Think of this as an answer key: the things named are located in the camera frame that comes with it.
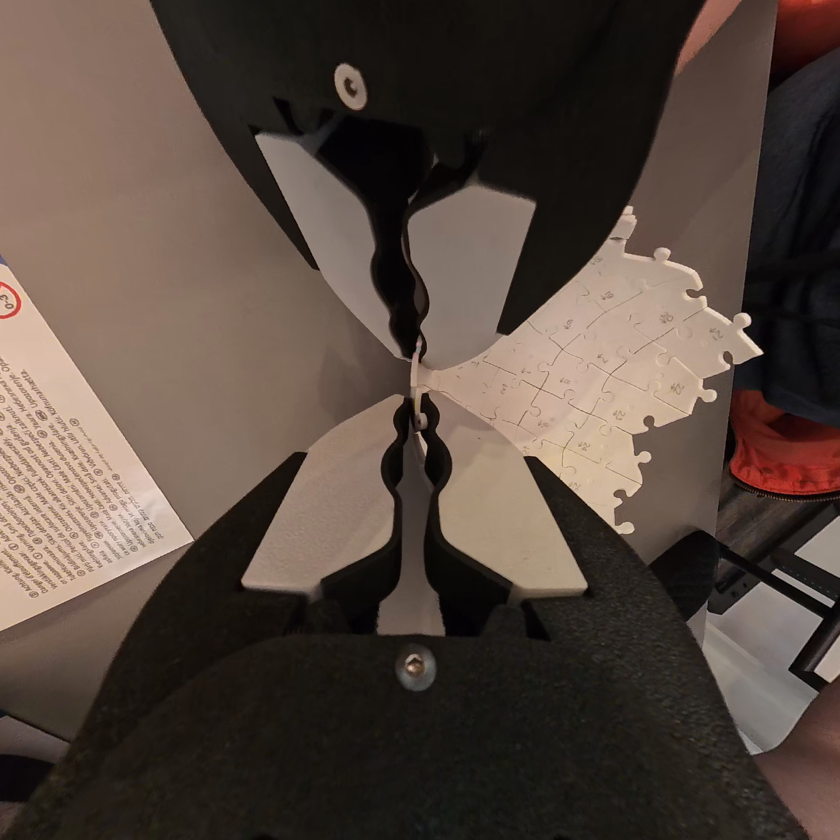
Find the person's left forearm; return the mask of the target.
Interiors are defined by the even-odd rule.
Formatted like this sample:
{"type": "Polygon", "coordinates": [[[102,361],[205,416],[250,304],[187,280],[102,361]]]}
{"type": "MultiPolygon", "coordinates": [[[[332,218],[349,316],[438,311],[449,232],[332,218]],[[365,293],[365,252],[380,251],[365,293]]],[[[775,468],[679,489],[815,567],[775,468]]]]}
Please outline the person's left forearm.
{"type": "Polygon", "coordinates": [[[810,838],[839,838],[839,680],[823,688],[786,738],[754,757],[810,838]]]}

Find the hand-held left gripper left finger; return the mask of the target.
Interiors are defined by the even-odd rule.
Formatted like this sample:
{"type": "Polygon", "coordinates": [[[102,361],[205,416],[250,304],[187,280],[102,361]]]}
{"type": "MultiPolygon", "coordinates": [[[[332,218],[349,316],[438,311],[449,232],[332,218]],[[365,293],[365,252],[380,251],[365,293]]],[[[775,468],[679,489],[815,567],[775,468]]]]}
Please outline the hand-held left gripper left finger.
{"type": "Polygon", "coordinates": [[[408,401],[392,395],[306,452],[241,583],[335,602],[350,629],[373,634],[402,570],[403,447],[408,401]]]}

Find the black metal chair frame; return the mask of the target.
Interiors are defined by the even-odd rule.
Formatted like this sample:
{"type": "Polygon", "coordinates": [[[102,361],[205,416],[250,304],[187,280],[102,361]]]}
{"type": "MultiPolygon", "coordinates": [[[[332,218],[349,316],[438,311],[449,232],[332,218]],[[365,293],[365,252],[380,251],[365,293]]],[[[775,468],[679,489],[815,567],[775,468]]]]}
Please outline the black metal chair frame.
{"type": "Polygon", "coordinates": [[[717,549],[721,560],[731,566],[731,574],[715,583],[710,611],[721,606],[726,612],[756,585],[764,585],[816,616],[819,622],[815,630],[788,669],[809,687],[822,690],[828,681],[816,670],[839,636],[838,576],[782,547],[772,549],[761,561],[748,560],[722,542],[717,542],[717,549]]]}

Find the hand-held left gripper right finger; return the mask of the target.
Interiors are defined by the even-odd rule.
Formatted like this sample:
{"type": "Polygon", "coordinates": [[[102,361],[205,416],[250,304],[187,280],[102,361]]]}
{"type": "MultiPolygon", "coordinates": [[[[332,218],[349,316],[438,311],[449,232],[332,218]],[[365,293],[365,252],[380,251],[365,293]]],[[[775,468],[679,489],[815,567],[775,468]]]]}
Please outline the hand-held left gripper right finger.
{"type": "Polygon", "coordinates": [[[448,636],[477,636],[499,606],[578,596],[587,582],[529,463],[483,418],[426,403],[423,541],[448,636]]]}

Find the white instruction leaflet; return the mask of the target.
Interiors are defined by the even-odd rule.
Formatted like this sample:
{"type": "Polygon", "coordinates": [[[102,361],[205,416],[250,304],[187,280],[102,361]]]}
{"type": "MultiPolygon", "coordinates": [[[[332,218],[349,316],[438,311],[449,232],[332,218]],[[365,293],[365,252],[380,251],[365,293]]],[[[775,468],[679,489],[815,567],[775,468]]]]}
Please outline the white instruction leaflet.
{"type": "Polygon", "coordinates": [[[1,629],[193,541],[1,267],[1,629]]]}

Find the person's dark clothing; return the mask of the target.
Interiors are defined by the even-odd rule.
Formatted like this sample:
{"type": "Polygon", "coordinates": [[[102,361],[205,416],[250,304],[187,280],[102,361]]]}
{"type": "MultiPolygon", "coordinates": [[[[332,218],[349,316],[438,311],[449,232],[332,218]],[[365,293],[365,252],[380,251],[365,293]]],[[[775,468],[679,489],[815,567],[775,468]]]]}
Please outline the person's dark clothing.
{"type": "Polygon", "coordinates": [[[769,93],[743,306],[763,354],[735,385],[839,426],[839,50],[769,93]]]}

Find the orange fabric bag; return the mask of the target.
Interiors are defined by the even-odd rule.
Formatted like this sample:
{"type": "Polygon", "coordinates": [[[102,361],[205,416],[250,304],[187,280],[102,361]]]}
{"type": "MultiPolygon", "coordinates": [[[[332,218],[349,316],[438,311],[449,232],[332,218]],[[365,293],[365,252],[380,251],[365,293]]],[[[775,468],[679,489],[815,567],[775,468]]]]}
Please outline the orange fabric bag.
{"type": "Polygon", "coordinates": [[[732,477],[775,496],[835,496],[839,491],[839,431],[767,403],[761,392],[735,390],[730,424],[732,477]]]}

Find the partly built puzzle ball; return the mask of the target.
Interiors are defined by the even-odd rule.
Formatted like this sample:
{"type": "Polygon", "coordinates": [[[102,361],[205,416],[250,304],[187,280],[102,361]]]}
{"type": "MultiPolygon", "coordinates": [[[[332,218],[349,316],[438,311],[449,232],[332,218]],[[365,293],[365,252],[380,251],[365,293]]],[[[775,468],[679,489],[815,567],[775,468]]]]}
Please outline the partly built puzzle ball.
{"type": "Polygon", "coordinates": [[[626,206],[586,266],[530,320],[486,352],[436,371],[413,361],[415,393],[437,392],[540,459],[622,535],[615,497],[640,489],[634,436],[713,402],[707,378],[763,353],[745,332],[750,315],[710,308],[698,273],[667,248],[630,254],[637,224],[626,206]]]}

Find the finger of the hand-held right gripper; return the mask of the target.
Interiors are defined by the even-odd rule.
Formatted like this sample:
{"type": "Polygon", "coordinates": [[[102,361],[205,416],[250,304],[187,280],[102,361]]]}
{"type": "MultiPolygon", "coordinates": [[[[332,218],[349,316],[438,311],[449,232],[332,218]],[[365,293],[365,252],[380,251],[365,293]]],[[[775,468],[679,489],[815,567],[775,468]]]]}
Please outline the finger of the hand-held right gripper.
{"type": "Polygon", "coordinates": [[[255,141],[328,285],[399,359],[419,335],[417,283],[403,250],[424,178],[414,130],[321,130],[255,141]]]}
{"type": "Polygon", "coordinates": [[[442,370],[499,339],[536,208],[530,197],[483,183],[474,171],[432,168],[404,216],[402,256],[415,286],[403,358],[420,337],[423,361],[442,370]]]}

